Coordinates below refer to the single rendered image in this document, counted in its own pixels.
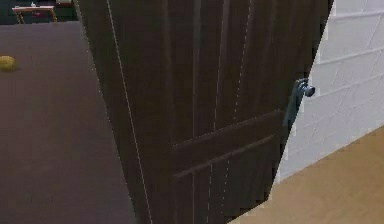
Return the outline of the yellow ball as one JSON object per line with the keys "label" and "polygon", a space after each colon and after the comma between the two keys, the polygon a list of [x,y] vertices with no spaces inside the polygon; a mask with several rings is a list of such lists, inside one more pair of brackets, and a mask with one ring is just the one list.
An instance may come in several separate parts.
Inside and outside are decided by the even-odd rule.
{"label": "yellow ball", "polygon": [[0,56],[0,70],[13,71],[16,69],[16,60],[11,56]]}

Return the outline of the dark brown room door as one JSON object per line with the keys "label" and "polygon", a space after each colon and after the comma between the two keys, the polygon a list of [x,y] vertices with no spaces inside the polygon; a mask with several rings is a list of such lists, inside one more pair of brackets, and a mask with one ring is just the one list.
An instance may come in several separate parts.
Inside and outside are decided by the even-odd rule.
{"label": "dark brown room door", "polygon": [[334,0],[74,0],[133,206],[229,224],[265,202]]}

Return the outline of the light wooden table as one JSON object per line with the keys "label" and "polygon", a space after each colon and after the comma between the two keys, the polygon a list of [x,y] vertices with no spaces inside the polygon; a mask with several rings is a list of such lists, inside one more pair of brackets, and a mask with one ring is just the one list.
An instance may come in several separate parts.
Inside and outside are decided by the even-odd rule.
{"label": "light wooden table", "polygon": [[52,19],[54,22],[57,22],[57,15],[55,13],[55,7],[54,6],[28,6],[28,7],[20,7],[15,6],[12,8],[13,13],[16,15],[17,22],[19,24],[24,24],[24,18],[23,13],[24,12],[50,12],[52,15]]}

